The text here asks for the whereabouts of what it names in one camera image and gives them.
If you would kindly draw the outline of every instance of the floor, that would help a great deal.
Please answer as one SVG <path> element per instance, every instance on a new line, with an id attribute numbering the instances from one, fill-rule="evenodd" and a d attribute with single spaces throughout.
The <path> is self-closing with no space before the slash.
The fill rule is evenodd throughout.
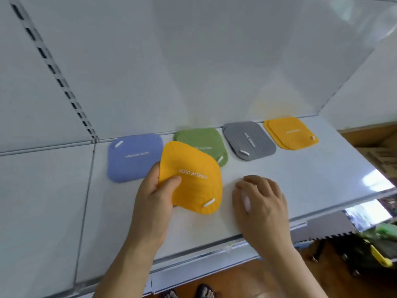
<path id="1" fill-rule="evenodd" d="M 309 260 L 315 247 L 301 251 L 307 266 L 329 298 L 397 297 L 395 280 L 379 280 L 374 276 L 352 277 L 344 261 L 329 244 L 325 246 L 319 263 Z M 176 288 L 179 298 L 193 298 L 199 284 L 205 283 L 217 292 L 218 298 L 281 298 L 275 280 L 259 260 L 207 276 Z"/>

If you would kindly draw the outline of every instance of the white back panel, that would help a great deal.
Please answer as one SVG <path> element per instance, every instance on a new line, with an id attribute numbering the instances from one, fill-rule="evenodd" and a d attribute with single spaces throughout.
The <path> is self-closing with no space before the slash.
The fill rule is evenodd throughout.
<path id="1" fill-rule="evenodd" d="M 0 157 L 2 297 L 72 287 L 93 146 Z"/>
<path id="2" fill-rule="evenodd" d="M 397 121 L 396 46 L 394 32 L 320 111 L 337 130 Z"/>
<path id="3" fill-rule="evenodd" d="M 310 148 L 277 148 L 274 155 L 243 161 L 224 138 L 229 162 L 222 167 L 223 197 L 217 212 L 203 216 L 176 207 L 164 245 L 155 259 L 174 255 L 238 235 L 231 192 L 248 174 L 269 177 L 280 184 L 288 200 L 290 220 L 310 219 L 344 209 L 393 185 L 319 116 L 302 121 L 320 139 Z M 172 135 L 162 136 L 164 144 Z M 142 180 L 114 183 L 107 178 L 108 146 L 96 145 L 88 193 L 77 281 L 103 275 L 119 252 L 131 223 L 135 195 Z"/>
<path id="4" fill-rule="evenodd" d="M 313 114 L 395 23 L 370 0 L 22 3 L 100 139 Z"/>
<path id="5" fill-rule="evenodd" d="M 0 38 L 0 152 L 91 140 L 7 0 Z"/>

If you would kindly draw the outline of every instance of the right hand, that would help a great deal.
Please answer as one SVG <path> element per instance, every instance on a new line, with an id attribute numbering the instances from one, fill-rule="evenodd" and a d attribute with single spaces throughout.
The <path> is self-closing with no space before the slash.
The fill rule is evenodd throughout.
<path id="1" fill-rule="evenodd" d="M 251 204 L 249 212 L 243 203 L 245 195 Z M 233 208 L 245 240 L 262 258 L 271 260 L 293 249 L 287 201 L 276 182 L 257 175 L 245 176 L 233 190 Z"/>

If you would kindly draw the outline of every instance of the hand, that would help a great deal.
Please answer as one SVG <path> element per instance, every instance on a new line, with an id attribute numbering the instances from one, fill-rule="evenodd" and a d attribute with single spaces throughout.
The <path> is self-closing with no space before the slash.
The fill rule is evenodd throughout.
<path id="1" fill-rule="evenodd" d="M 156 253 L 166 239 L 172 213 L 172 193 L 181 184 L 182 178 L 174 175 L 158 186 L 160 164 L 156 163 L 142 181 L 135 198 L 132 222 L 128 232 L 131 242 L 144 245 Z"/>
<path id="2" fill-rule="evenodd" d="M 251 204 L 249 211 L 244 206 L 245 196 Z M 233 208 L 241 233 L 262 258 L 269 260 L 293 248 L 287 201 L 276 182 L 245 176 L 233 190 Z"/>

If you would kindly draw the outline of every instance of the gray silicone mat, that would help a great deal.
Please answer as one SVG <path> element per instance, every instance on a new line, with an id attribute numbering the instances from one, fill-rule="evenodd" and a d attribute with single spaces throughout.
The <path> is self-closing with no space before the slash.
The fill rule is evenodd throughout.
<path id="1" fill-rule="evenodd" d="M 270 156 L 277 149 L 261 126 L 252 121 L 225 124 L 222 131 L 237 157 L 246 161 Z"/>

